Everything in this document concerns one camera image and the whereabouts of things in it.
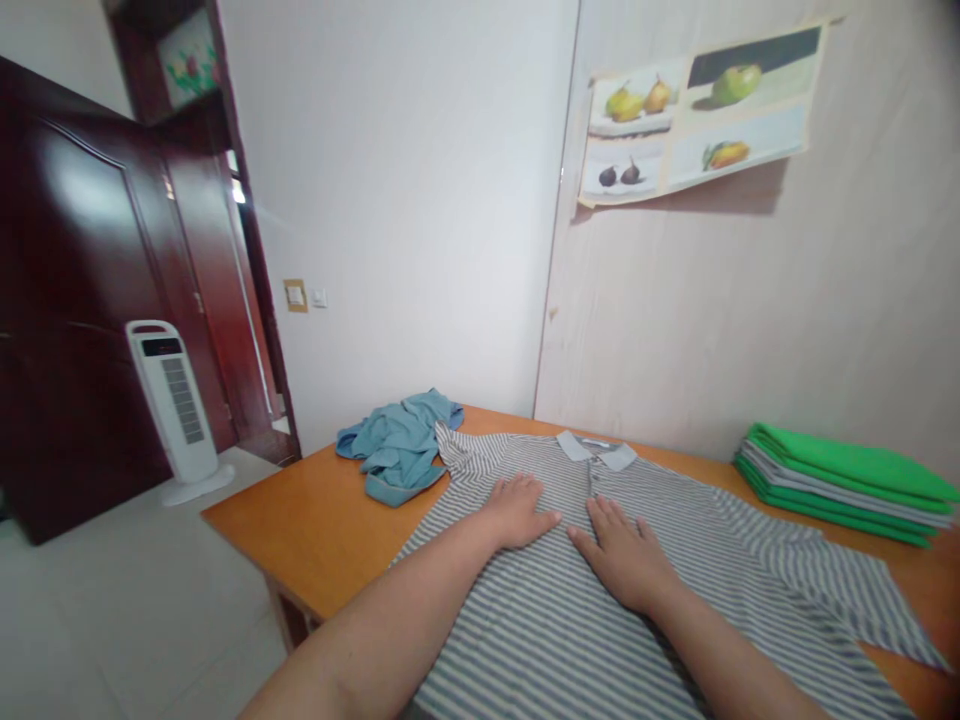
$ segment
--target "wood panel wall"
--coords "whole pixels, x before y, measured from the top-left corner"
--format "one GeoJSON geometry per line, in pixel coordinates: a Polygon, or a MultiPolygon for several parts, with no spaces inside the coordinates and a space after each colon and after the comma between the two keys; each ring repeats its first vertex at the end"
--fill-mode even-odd
{"type": "Polygon", "coordinates": [[[933,0],[583,0],[535,417],[718,459],[763,419],[960,479],[958,48],[933,0]],[[843,13],[807,153],[577,208],[591,73],[843,13]]]}

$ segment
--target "white tile floor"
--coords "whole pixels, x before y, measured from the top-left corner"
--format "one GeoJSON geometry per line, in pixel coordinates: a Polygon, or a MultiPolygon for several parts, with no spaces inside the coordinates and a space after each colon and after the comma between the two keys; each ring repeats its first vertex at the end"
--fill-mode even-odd
{"type": "Polygon", "coordinates": [[[233,718],[286,653],[260,574],[200,518],[277,472],[238,448],[229,486],[151,490],[31,547],[0,524],[0,716],[233,718]]]}

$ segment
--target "wall switch panel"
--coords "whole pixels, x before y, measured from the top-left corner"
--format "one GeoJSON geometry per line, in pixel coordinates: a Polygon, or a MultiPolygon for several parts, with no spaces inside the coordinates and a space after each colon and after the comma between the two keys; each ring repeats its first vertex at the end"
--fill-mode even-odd
{"type": "Polygon", "coordinates": [[[327,291],[325,288],[310,291],[310,304],[314,307],[328,307],[327,291]]]}
{"type": "Polygon", "coordinates": [[[290,312],[309,312],[307,307],[307,289],[303,280],[284,280],[283,291],[287,297],[287,310],[290,312]]]}

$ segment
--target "hand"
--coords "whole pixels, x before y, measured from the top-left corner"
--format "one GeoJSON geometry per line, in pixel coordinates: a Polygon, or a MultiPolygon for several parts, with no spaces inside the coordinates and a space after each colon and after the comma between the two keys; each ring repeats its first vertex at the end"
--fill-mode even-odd
{"type": "Polygon", "coordinates": [[[558,511],[538,513],[543,483],[530,473],[517,473],[510,482],[497,480],[487,504],[477,512],[493,533],[498,548],[529,545],[563,519],[558,511]]]}
{"type": "Polygon", "coordinates": [[[567,528],[567,535],[621,605],[650,615],[685,589],[645,520],[634,524],[616,501],[602,495],[587,500],[587,512],[599,544],[578,527],[567,528]]]}

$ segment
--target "poster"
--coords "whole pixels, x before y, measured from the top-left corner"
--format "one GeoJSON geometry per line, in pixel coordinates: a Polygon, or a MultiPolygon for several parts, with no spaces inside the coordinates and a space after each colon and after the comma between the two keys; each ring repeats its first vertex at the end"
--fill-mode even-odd
{"type": "Polygon", "coordinates": [[[205,9],[198,10],[157,45],[170,105],[178,108],[220,84],[213,30],[205,9]]]}
{"type": "Polygon", "coordinates": [[[594,78],[580,203],[640,202],[806,150],[827,26],[594,78]]]}

